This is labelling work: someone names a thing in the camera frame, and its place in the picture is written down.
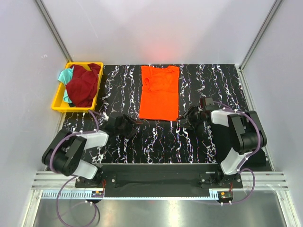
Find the orange t shirt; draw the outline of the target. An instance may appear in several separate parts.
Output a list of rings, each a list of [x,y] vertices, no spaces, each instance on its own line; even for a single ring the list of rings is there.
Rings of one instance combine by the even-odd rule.
[[[142,95],[139,118],[175,121],[179,107],[179,67],[142,66]]]

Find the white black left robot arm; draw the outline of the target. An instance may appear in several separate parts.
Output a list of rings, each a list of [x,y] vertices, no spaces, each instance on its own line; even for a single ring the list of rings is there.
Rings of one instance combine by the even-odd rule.
[[[92,116],[96,129],[75,132],[61,129],[42,155],[42,163],[54,173],[93,180],[97,177],[98,167],[82,160],[84,151],[104,147],[112,136],[130,139],[139,127],[137,120],[125,114],[117,117],[106,116],[102,125],[94,114]]]

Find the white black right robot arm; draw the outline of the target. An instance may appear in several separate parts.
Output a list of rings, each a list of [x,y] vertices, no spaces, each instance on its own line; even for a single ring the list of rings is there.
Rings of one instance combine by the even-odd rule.
[[[220,102],[191,106],[178,119],[182,128],[200,131],[207,122],[216,140],[219,161],[217,175],[221,178],[239,174],[248,159],[267,144],[267,137],[256,111],[243,112]]]

